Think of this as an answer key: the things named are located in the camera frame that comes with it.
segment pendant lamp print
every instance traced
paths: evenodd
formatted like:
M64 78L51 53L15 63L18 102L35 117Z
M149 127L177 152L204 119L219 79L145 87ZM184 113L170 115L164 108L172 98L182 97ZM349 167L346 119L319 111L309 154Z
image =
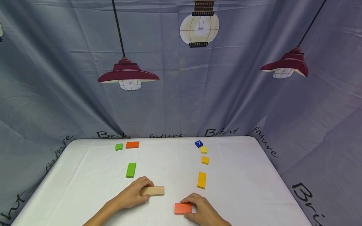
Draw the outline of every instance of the pendant lamp print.
M321 11L325 1L326 0L323 1L322 5L320 6L318 12L314 16L312 22L309 24L308 29L304 33L297 47L284 54L284 56L280 60L262 66L261 67L262 71L265 72L274 71L273 78L277 79L289 78L294 72L300 74L303 77L308 76L308 67L304 62L304 53L302 53L299 47L303 39L307 35L309 29L311 28L313 22L317 18L319 12Z
M195 0L195 8L181 23L180 36L190 48L206 47L218 34L220 23L214 14L215 0Z
M1 24L0 24L0 42L3 41L3 38L2 38L3 35L4 35L3 28L1 27Z
M117 23L119 40L121 42L121 48L123 57L122 60L115 64L113 71L107 72L98 78L98 82L101 83L119 83L121 89L124 90L139 90L142 87L142 82L150 82L160 80L159 77L151 72L142 71L139 66L132 61L128 60L125 55L123 47L121 30L119 29L119 22L117 12L115 9L114 0L112 0L113 11L115 20Z

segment hanging cord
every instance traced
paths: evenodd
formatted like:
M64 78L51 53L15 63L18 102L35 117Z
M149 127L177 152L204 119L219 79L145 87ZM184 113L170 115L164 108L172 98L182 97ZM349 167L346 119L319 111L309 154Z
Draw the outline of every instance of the hanging cord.
M117 17L117 11L115 10L114 0L112 0L112 5L113 5L113 11L114 11L115 21L116 21L116 23L117 23L119 40L120 40L120 42L121 42L121 47L122 47L122 53L123 53L123 57L122 57L122 59L127 59L127 58L126 58L126 55L125 55L125 49L123 48L123 42L122 42L122 36L121 36L121 30L119 29L119 22L118 22L118 17Z
M319 14L320 10L322 9L323 5L325 4L325 1L326 1L326 0L324 0L324 1L323 1L323 3L322 3L322 5L319 7L319 10L318 10L317 14L314 16L314 18L313 18L313 20L312 20L311 24L309 24L309 27L308 27L307 31L304 33L304 35L303 35L303 37L302 37L301 41L299 42L299 44L297 45L297 47L299 47L299 46L301 45L301 43L302 43L303 39L304 39L304 38L305 38L305 36L307 35L307 33L308 33L309 29L311 28L312 24L314 23L315 19L317 18L317 16L318 16L318 14Z

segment colored block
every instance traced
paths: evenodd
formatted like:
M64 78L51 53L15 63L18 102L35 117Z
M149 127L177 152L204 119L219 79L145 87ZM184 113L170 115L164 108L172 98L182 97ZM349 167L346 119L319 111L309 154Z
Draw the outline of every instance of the colored block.
M207 154L207 147L201 147L201 153Z
M150 196L158 196L165 194L164 186L144 187L141 189L140 195L149 194Z
M119 150L122 150L123 149L123 144L116 144L115 145L115 150L116 151L119 151Z
M201 142L201 140L198 140L195 142L195 145L199 148L203 146L203 143Z
M128 164L126 177L127 178L133 178L135 176L135 171L136 171L136 163L135 162L130 162Z
M192 213L191 203L175 203L175 214Z
M209 158L206 156L202 156L201 163L208 165L209 164Z
M199 172L199 180L197 182L197 187L205 189L205 184L206 184L206 173Z
M138 141L133 141L133 142L127 142L126 143L126 148L138 148L139 147L139 142Z

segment small green cube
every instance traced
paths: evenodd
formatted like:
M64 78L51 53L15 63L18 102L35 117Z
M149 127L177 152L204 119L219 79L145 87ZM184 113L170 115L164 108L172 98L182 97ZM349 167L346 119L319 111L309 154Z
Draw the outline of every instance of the small green cube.
M122 150L123 149L123 144L116 144L115 145L115 150L116 151L119 151L119 150Z
M133 177L135 177L135 171L136 171L136 163L135 163L135 162L130 162L130 163L128 164L128 169L127 169L126 177L127 177L127 178L133 178Z

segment red-orange block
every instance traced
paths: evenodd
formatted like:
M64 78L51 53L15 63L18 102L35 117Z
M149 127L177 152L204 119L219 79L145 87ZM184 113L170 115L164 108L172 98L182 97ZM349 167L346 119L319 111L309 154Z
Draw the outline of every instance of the red-orange block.
M126 144L126 148L138 148L138 147L139 147L138 141L127 142Z
M175 203L175 214L192 213L191 203Z

